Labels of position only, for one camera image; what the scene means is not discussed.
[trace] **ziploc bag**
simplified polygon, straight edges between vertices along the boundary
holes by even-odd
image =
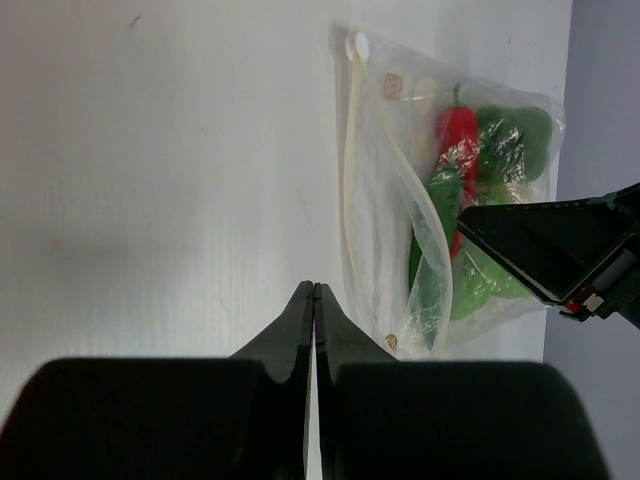
[[[377,35],[351,34],[346,47],[342,226],[354,321],[399,358],[439,358],[542,309],[458,232],[457,217],[550,199],[562,107]]]

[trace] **plastic vegetable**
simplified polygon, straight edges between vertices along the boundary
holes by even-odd
[[[460,84],[453,90],[453,107],[438,116],[436,136],[440,140],[439,165],[456,165],[463,179],[463,196],[459,212],[473,205],[476,200],[476,183],[478,181],[478,121],[476,113],[460,104]],[[450,244],[451,258],[454,258],[462,247],[462,234],[455,232]]]
[[[476,111],[478,181],[486,185],[532,182],[545,171],[553,132],[551,116],[538,107]]]
[[[460,320],[481,309],[491,298],[495,279],[502,267],[487,255],[470,254],[466,250],[454,260],[454,276],[458,279],[453,290],[451,320]]]
[[[510,192],[504,187],[494,187],[486,192],[478,194],[478,205],[505,205],[517,203]],[[491,285],[491,294],[501,298],[523,298],[528,297],[529,292],[513,278],[509,272],[491,260],[485,253],[474,252],[474,258],[483,257],[482,274],[487,283]]]
[[[442,223],[447,245],[451,245],[458,226],[458,212],[463,197],[463,180],[460,169],[454,165],[438,165],[431,174],[431,178],[425,184],[425,188],[431,197],[433,205],[438,212],[438,218]],[[409,288],[418,272],[418,266],[422,259],[422,249],[415,239],[411,237],[411,250],[409,253]]]

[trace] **green chili pepper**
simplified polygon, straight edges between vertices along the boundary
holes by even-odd
[[[479,129],[478,182],[532,182],[545,171],[553,133],[551,116],[538,107],[476,111]]]
[[[447,238],[447,245],[451,249],[458,225],[460,203],[464,195],[464,181],[460,169],[456,165],[437,166],[425,188],[429,193],[429,197],[431,197],[433,205],[436,207],[438,218],[442,223],[442,228]],[[409,289],[413,286],[421,258],[422,250],[415,236],[413,236],[409,253]]]

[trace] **gray wall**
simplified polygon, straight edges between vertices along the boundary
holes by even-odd
[[[573,4],[558,198],[640,182],[640,2]],[[640,331],[549,314],[545,361],[577,389],[615,478],[640,478]]]

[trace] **green pepper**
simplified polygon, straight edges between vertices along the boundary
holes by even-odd
[[[504,205],[515,203],[508,190],[504,188],[493,188],[478,194],[478,205]],[[529,292],[513,278],[509,272],[504,270],[495,261],[491,260],[485,253],[478,250],[474,252],[474,258],[486,257],[482,260],[483,276],[491,285],[492,294],[501,298],[522,298],[529,296]]]
[[[455,263],[462,262],[462,271]],[[454,260],[455,270],[451,320],[460,320],[481,309],[491,298],[500,266],[488,256],[471,254],[466,248]]]
[[[478,182],[485,185],[532,182],[549,161],[553,133],[551,116],[538,107],[497,105],[476,111],[478,119]]]

